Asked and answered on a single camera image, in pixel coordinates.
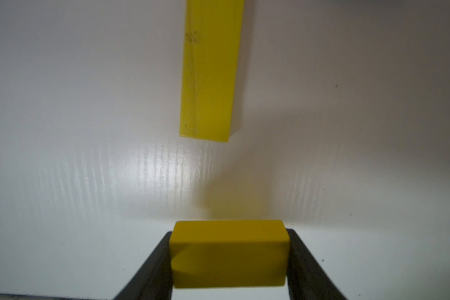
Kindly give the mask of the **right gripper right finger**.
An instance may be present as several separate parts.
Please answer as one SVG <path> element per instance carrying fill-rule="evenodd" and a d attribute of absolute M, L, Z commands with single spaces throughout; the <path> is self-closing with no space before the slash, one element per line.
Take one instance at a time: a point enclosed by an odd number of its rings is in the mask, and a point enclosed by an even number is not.
<path fill-rule="evenodd" d="M 292 300 L 346 300 L 295 230 L 288 229 L 287 287 Z"/>

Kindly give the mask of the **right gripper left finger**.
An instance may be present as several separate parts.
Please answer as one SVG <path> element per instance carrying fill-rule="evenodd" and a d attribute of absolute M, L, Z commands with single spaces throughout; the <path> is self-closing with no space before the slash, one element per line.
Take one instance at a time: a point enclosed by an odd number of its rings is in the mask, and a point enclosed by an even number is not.
<path fill-rule="evenodd" d="M 170 300 L 173 293 L 170 238 L 167 232 L 114 300 Z"/>

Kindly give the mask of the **yellow block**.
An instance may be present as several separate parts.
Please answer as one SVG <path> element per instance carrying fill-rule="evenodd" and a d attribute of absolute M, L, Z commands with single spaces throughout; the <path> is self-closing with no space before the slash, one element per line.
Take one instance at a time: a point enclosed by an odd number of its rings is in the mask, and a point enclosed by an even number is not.
<path fill-rule="evenodd" d="M 280 220 L 179 221 L 169 240 L 174 287 L 282 286 L 290 244 Z"/>

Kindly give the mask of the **long yellow-green block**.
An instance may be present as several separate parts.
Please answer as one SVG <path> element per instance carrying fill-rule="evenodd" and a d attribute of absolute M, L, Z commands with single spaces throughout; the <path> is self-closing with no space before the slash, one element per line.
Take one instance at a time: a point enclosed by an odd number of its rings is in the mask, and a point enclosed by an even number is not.
<path fill-rule="evenodd" d="M 187 1 L 179 133 L 228 142 L 244 1 Z"/>

